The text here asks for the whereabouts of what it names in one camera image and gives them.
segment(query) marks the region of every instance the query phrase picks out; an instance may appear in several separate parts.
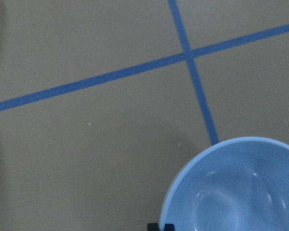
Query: blue line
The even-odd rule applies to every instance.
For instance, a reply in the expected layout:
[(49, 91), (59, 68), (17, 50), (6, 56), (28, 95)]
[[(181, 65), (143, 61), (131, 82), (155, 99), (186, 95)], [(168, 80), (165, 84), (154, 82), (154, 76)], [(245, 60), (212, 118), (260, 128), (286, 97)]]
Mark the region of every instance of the blue line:
[(214, 121), (213, 121), (213, 118), (212, 118), (212, 115), (211, 115), (211, 112), (207, 103), (204, 89), (202, 87), (200, 76), (197, 71), (196, 64), (194, 62), (194, 57), (193, 57), (193, 54), (192, 54), (192, 51), (188, 42), (188, 37), (187, 37), (186, 31), (185, 31), (185, 28), (184, 28), (184, 25), (180, 16), (179, 8), (177, 6), (176, 0), (168, 0), (168, 3), (170, 6), (174, 23), (177, 28), (177, 32), (180, 38), (182, 49), (187, 56), (187, 59), (186, 59), (187, 66), (188, 66), (189, 73), (191, 75), (191, 78), (194, 84), (195, 92), (196, 92), (198, 102), (202, 111), (202, 115), (203, 115), (205, 124), (207, 126), (209, 138), (212, 144), (216, 144), (219, 142), (217, 131), (216, 131)]
[(150, 71), (160, 67), (168, 66), (171, 64), (182, 62), (186, 59), (184, 53), (175, 54), (165, 58), (150, 61), (144, 64), (135, 65), (132, 67), (124, 68), (118, 71), (110, 72), (107, 74), (87, 78), (78, 82), (72, 82), (58, 87), (50, 88), (47, 90), (38, 91), (32, 94), (20, 96), (10, 100), (0, 102), (0, 111), (19, 107), (28, 103), (37, 102), (40, 100), (48, 99), (54, 96), (66, 94), (76, 90), (92, 87), (109, 81), (117, 80), (120, 78), (132, 76), (142, 72)]
[(207, 55), (207, 54), (211, 54), (214, 52), (226, 50), (232, 47), (259, 41), (261, 39), (267, 39), (267, 38), (270, 38), (276, 35), (285, 34), (288, 32), (289, 32), (289, 24), (278, 26), (278, 27), (260, 31), (260, 32), (256, 32), (253, 34), (241, 36), (238, 38), (230, 39), (224, 42), (219, 42), (219, 43), (212, 44), (206, 47), (197, 48), (197, 49), (192, 50), (192, 53), (193, 53), (193, 57), (197, 58), (203, 55)]

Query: bowl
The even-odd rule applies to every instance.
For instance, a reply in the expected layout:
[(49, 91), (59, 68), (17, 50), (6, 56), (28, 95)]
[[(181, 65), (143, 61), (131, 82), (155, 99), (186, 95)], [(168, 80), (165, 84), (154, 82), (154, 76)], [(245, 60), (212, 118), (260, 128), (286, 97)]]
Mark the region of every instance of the bowl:
[(289, 231), (289, 145), (243, 137), (194, 157), (166, 194), (159, 227)]

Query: gray surface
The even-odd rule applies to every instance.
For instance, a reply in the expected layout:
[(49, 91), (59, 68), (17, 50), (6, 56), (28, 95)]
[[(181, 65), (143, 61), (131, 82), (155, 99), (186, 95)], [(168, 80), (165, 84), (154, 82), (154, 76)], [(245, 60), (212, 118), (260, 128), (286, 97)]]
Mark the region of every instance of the gray surface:
[[(179, 7), (193, 48), (289, 23), (289, 1)], [(0, 101), (180, 52), (166, 1), (0, 0)], [(289, 143), (289, 34), (197, 66), (222, 140)], [(183, 62), (0, 112), (0, 231), (145, 230), (209, 146)]]

